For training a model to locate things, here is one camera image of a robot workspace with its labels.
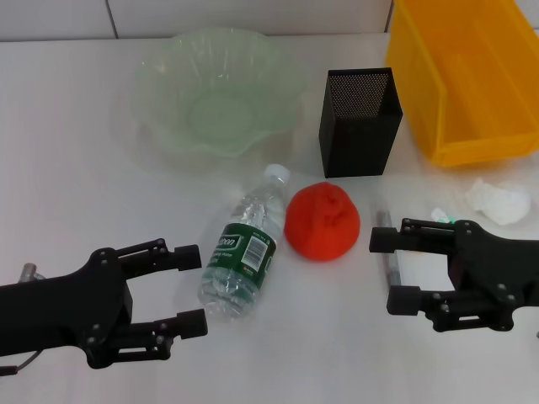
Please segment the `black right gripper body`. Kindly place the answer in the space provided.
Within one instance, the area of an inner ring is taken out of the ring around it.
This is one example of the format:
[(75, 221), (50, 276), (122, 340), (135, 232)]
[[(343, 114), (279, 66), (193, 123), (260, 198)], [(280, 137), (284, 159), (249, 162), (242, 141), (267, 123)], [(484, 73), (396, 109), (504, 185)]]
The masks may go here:
[(454, 236), (448, 275), (464, 314), (511, 330), (514, 311), (538, 306), (538, 241), (498, 237), (469, 220), (455, 222)]

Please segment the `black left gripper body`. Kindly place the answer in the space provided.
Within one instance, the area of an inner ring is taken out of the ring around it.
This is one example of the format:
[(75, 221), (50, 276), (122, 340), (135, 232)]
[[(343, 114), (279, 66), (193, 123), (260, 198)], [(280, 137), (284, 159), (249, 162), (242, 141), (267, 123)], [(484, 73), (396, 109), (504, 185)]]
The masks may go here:
[(119, 254), (93, 252), (76, 272), (1, 287), (1, 355), (73, 346), (89, 352), (131, 322)]

